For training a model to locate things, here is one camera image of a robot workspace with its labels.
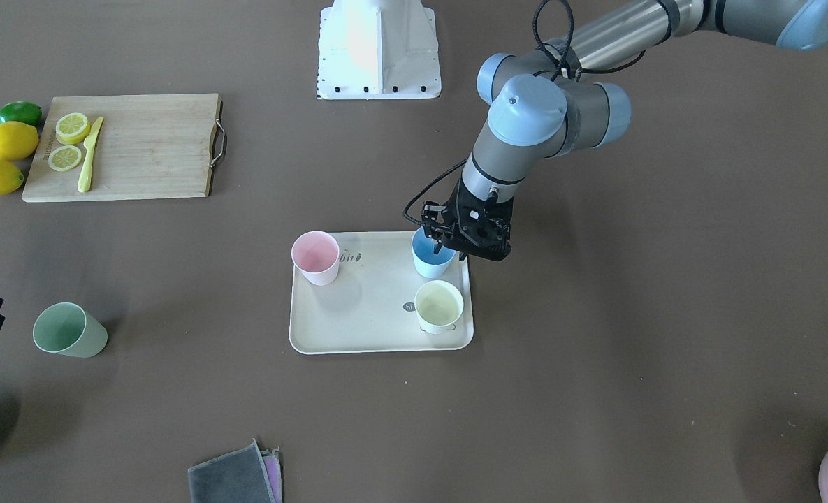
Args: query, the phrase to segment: tabletop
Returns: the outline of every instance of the tabletop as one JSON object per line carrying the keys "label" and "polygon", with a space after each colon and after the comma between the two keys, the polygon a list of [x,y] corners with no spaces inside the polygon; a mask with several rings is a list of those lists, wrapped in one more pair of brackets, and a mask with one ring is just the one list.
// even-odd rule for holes
{"label": "tabletop", "polygon": [[[580,25],[624,1],[571,3]],[[187,468],[253,438],[290,503],[819,500],[828,45],[697,32],[598,79],[631,127],[523,183],[512,254],[471,260],[467,347],[290,346],[293,239],[414,230],[402,207],[472,149],[479,67],[534,48],[537,4],[426,2],[439,98],[328,101],[328,3],[0,2],[0,107],[219,93],[229,137],[207,198],[0,196],[0,501],[187,501]],[[107,328],[97,356],[34,346],[62,300]]]}

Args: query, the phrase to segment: white tray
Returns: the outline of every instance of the white tray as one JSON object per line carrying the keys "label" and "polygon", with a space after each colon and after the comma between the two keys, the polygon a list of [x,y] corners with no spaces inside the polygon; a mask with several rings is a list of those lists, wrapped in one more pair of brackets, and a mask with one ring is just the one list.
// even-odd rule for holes
{"label": "white tray", "polygon": [[448,331],[420,329],[414,294],[429,281],[411,256],[413,232],[331,233],[340,243],[340,274],[314,286],[293,267],[289,344],[302,354],[370,351],[441,351],[472,340],[472,299],[467,261],[452,261],[437,279],[460,289],[464,313]]}

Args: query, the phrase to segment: green cup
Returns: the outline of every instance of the green cup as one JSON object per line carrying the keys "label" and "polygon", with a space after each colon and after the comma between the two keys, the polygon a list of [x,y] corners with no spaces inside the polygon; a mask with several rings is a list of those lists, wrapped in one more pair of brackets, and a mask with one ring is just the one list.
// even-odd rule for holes
{"label": "green cup", "polygon": [[60,302],[38,316],[31,329],[38,349],[47,353],[89,358],[100,353],[108,339],[106,328],[79,305]]}

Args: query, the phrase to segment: metal handle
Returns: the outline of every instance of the metal handle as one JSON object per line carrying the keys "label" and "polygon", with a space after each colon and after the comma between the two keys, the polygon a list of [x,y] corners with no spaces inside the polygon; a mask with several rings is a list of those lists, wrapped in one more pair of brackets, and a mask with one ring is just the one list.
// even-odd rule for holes
{"label": "metal handle", "polygon": [[221,160],[224,153],[228,149],[228,134],[225,133],[224,127],[221,126],[221,117],[215,119],[215,126],[218,127],[219,131],[221,131],[221,152],[212,158],[212,162],[209,163],[209,169],[215,169],[216,163]]}

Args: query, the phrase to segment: black cable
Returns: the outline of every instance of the black cable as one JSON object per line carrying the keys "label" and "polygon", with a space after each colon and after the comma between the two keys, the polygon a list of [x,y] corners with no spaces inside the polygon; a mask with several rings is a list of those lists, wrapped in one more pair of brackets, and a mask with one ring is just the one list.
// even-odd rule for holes
{"label": "black cable", "polygon": [[414,196],[414,198],[412,198],[412,199],[411,199],[410,203],[408,203],[408,204],[407,204],[407,206],[405,206],[405,211],[404,211],[404,213],[403,213],[403,214],[404,214],[404,216],[405,216],[405,219],[407,219],[407,220],[408,220],[408,222],[410,222],[410,223],[412,223],[412,224],[416,224],[417,226],[422,226],[422,225],[423,225],[423,222],[421,222],[420,220],[417,220],[417,219],[414,219],[413,217],[411,217],[411,216],[410,216],[410,214],[408,214],[408,213],[407,213],[407,211],[411,209],[411,206],[414,206],[414,203],[416,203],[416,200],[418,200],[418,198],[422,198],[422,197],[423,197],[423,194],[426,194],[426,192],[427,192],[427,191],[429,191],[430,189],[432,189],[433,185],[436,185],[436,184],[438,184],[438,182],[441,182],[442,180],[444,180],[446,176],[448,176],[448,175],[450,175],[450,174],[454,173],[454,172],[455,172],[456,170],[458,170],[458,169],[459,169],[462,165],[465,165],[465,163],[467,163],[467,159],[464,159],[464,160],[462,160],[461,162],[456,163],[456,165],[454,166],[454,168],[450,168],[450,169],[448,169],[448,171],[446,171],[444,174],[440,175],[438,178],[436,178],[436,179],[435,179],[435,180],[433,180],[432,182],[429,182],[429,184],[428,184],[428,185],[426,185],[426,187],[424,187],[424,188],[423,188],[423,190],[422,190],[422,191],[420,191],[420,193],[419,193],[419,194],[417,194],[416,196]]}
{"label": "black cable", "polygon": [[532,17],[532,35],[535,36],[535,42],[538,44],[538,50],[544,53],[548,59],[553,61],[554,66],[556,66],[556,71],[554,71],[553,76],[551,77],[551,82],[557,80],[559,75],[562,75],[562,69],[566,68],[568,73],[568,55],[569,55],[569,46],[572,45],[572,34],[576,29],[576,18],[574,18],[572,14],[572,7],[569,5],[568,0],[560,0],[560,3],[563,4],[563,7],[566,8],[566,16],[569,20],[569,31],[566,34],[566,48],[563,49],[562,54],[560,55],[560,61],[557,61],[557,58],[553,57],[551,51],[548,51],[545,47],[545,42],[541,40],[541,35],[538,34],[538,18],[541,16],[541,10],[544,9],[544,6],[547,3],[550,3],[551,0],[542,0],[541,4],[538,6],[538,9],[535,9],[535,16]]}
{"label": "black cable", "polygon": [[644,54],[646,54],[646,51],[641,51],[641,53],[638,54],[637,57],[635,57],[631,61],[628,61],[627,63],[623,64],[623,66],[617,66],[617,67],[611,68],[609,70],[588,70],[586,68],[586,69],[583,69],[582,71],[583,71],[583,73],[590,73],[590,74],[593,74],[593,75],[605,75],[607,73],[615,73],[616,71],[625,70],[625,68],[627,68],[629,66],[634,66],[634,64],[637,64],[638,61],[643,59]]}

